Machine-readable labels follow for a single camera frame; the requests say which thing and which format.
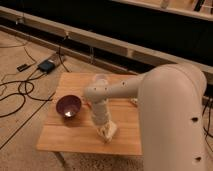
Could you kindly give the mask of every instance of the bowl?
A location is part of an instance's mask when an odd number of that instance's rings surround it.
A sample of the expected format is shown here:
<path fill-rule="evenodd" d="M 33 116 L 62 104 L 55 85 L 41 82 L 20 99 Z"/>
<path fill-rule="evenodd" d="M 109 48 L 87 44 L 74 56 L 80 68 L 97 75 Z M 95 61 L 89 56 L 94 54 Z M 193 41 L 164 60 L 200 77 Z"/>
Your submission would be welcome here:
<path fill-rule="evenodd" d="M 65 118 L 73 118 L 81 109 L 81 100 L 75 95 L 67 95 L 59 99 L 56 111 Z"/>

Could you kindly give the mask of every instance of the cable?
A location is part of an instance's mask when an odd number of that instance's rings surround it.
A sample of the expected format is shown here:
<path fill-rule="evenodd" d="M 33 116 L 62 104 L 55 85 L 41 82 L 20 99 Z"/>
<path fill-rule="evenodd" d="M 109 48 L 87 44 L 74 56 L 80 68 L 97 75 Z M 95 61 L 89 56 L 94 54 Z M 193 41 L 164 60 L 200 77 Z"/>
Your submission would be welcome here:
<path fill-rule="evenodd" d="M 18 74 L 18 72 L 16 72 L 15 74 L 6 74 L 6 75 L 4 75 L 4 76 L 2 77 L 2 79 L 1 79 L 1 83 L 4 83 L 4 79 L 5 79 L 6 77 L 8 77 L 8 76 L 10 76 L 10 75 L 14 76 L 14 75 L 17 75 L 17 74 Z M 2 90 L 1 93 L 0 93 L 0 97 L 4 94 L 4 92 L 6 91 L 6 89 L 7 89 L 7 85 L 4 85 L 4 88 L 3 88 L 3 90 Z"/>
<path fill-rule="evenodd" d="M 2 150 L 9 142 L 10 140 L 28 123 L 28 121 L 47 103 L 48 101 L 45 101 L 44 103 L 41 104 L 41 106 L 38 107 L 38 109 L 30 115 L 30 117 L 18 128 L 16 131 L 0 146 L 0 150 Z"/>
<path fill-rule="evenodd" d="M 18 92 L 20 93 L 20 94 L 23 94 L 23 95 L 27 95 L 27 97 L 29 97 L 30 99 L 32 99 L 32 100 L 36 100 L 36 101 L 51 101 L 51 100 L 49 100 L 49 99 L 40 99 L 40 98 L 36 98 L 36 97 L 32 97 L 31 95 L 30 95 L 30 93 L 32 92 L 28 92 L 27 91 L 27 83 L 29 82 L 29 81 L 31 81 L 32 79 L 30 78 L 35 72 L 37 71 L 37 69 L 31 74 L 31 75 L 29 75 L 28 76 L 28 78 L 25 80 L 25 81 L 23 81 L 23 82 L 21 82 L 20 84 L 19 84 L 19 86 L 18 86 Z M 44 76 L 45 74 L 43 73 L 43 74 L 41 74 L 40 76 L 38 76 L 36 79 L 39 79 L 39 78 L 41 78 L 42 76 Z M 24 93 L 21 91 L 21 87 L 22 87 L 22 85 L 24 84 Z"/>
<path fill-rule="evenodd" d="M 4 117 L 7 117 L 7 116 L 10 116 L 10 115 L 12 115 L 12 114 L 18 112 L 19 110 L 21 110 L 21 108 L 22 108 L 22 107 L 24 106 L 24 104 L 26 103 L 26 97 L 25 97 L 25 95 L 30 94 L 31 92 L 33 92 L 34 87 L 35 87 L 34 84 L 33 84 L 32 82 L 30 82 L 30 81 L 40 79 L 40 78 L 44 75 L 44 74 L 41 74 L 41 75 L 38 76 L 38 77 L 30 78 L 36 71 L 37 71 L 37 69 L 34 70 L 34 71 L 28 76 L 28 78 L 27 78 L 26 80 L 21 80 L 21 81 L 20 81 L 20 80 L 17 80 L 17 81 L 9 81 L 9 82 L 5 82 L 5 83 L 0 84 L 0 87 L 1 87 L 1 86 L 4 86 L 4 85 L 8 85 L 8 84 L 14 84 L 14 83 L 20 83 L 20 84 L 24 83 L 25 86 L 26 86 L 26 89 L 25 89 L 25 92 L 24 92 L 24 93 L 21 92 L 21 91 L 18 91 L 18 93 L 11 93 L 11 94 L 9 94 L 9 95 L 3 97 L 2 99 L 0 99 L 0 101 L 3 101 L 3 100 L 5 100 L 5 99 L 7 99 L 7 98 L 9 98 L 9 97 L 11 97 L 11 96 L 21 96 L 21 97 L 23 98 L 23 102 L 21 103 L 21 105 L 20 105 L 17 109 L 15 109 L 14 111 L 12 111 L 12 112 L 10 112 L 10 113 L 0 115 L 0 118 L 4 118 Z M 32 86 L 30 90 L 27 90 L 27 84 L 30 84 L 30 85 Z"/>
<path fill-rule="evenodd" d="M 30 64 L 30 66 L 37 64 L 37 61 L 29 54 L 25 46 L 24 46 L 24 51 L 26 52 L 27 56 L 33 61 L 33 63 Z"/>
<path fill-rule="evenodd" d="M 212 105 L 213 105 L 213 99 L 210 103 L 210 106 L 209 106 L 209 115 L 208 115 L 208 126 L 207 126 L 207 129 L 204 127 L 204 130 L 205 130 L 205 133 L 206 133 L 206 137 L 205 139 L 207 138 L 207 136 L 213 138 L 213 135 L 210 134 L 209 130 L 210 130 L 210 125 L 211 125 L 211 108 L 212 108 Z"/>
<path fill-rule="evenodd" d="M 61 46 L 62 46 L 62 43 L 67 39 L 67 37 L 63 38 L 63 40 L 61 41 L 61 43 L 59 44 L 59 47 L 58 47 L 58 57 L 59 57 L 59 60 L 61 62 L 61 65 L 64 67 L 64 69 L 67 71 L 67 72 L 70 72 L 70 70 L 64 65 L 64 62 L 63 60 L 61 59 Z"/>
<path fill-rule="evenodd" d="M 28 39 L 26 40 L 26 42 L 22 42 L 20 40 L 18 40 L 21 44 L 20 45 L 10 45 L 10 46 L 0 46 L 0 48 L 15 48 L 15 47 L 22 47 L 22 46 L 26 46 L 28 43 L 29 43 L 29 40 L 30 40 L 30 35 L 28 35 Z"/>
<path fill-rule="evenodd" d="M 208 137 L 213 138 L 213 135 L 210 134 L 210 132 L 209 132 L 209 130 L 210 130 L 210 125 L 211 125 L 211 108 L 212 108 L 212 106 L 213 106 L 213 99 L 211 99 L 211 97 L 209 97 L 208 101 L 207 101 L 206 104 L 205 104 L 205 107 L 204 107 L 204 109 L 203 109 L 202 116 L 204 116 L 205 111 L 206 111 L 206 108 L 207 108 L 209 102 L 210 102 L 210 106 L 209 106 L 209 112 L 208 112 L 208 114 L 209 114 L 209 115 L 208 115 L 208 126 L 207 126 L 207 129 L 205 128 L 205 126 L 203 127 L 203 129 L 204 129 L 205 134 L 206 134 L 206 135 L 205 135 L 206 144 L 207 144 L 208 148 L 210 149 L 210 151 L 213 153 L 213 149 L 212 149 L 212 147 L 210 146 L 210 144 L 209 144 L 209 142 L 208 142 Z"/>

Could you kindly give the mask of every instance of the wooden table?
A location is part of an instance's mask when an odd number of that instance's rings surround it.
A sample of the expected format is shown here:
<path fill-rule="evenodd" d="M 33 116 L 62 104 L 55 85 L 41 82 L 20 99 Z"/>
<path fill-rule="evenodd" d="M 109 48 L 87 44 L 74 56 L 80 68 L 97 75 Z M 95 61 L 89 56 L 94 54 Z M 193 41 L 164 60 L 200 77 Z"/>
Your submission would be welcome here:
<path fill-rule="evenodd" d="M 91 109 L 83 100 L 83 89 L 91 82 L 93 73 L 64 73 L 61 76 L 54 99 L 50 105 L 43 126 L 38 150 L 56 152 L 62 164 L 65 163 L 58 152 L 103 153 L 119 155 L 141 155 L 139 121 L 137 107 L 130 99 L 109 99 L 112 120 L 118 132 L 110 143 L 104 143 L 97 135 L 91 121 Z M 130 75 L 109 74 L 109 82 L 127 79 Z M 73 119 L 64 119 L 56 112 L 57 101 L 65 95 L 76 95 L 82 100 L 82 108 Z"/>

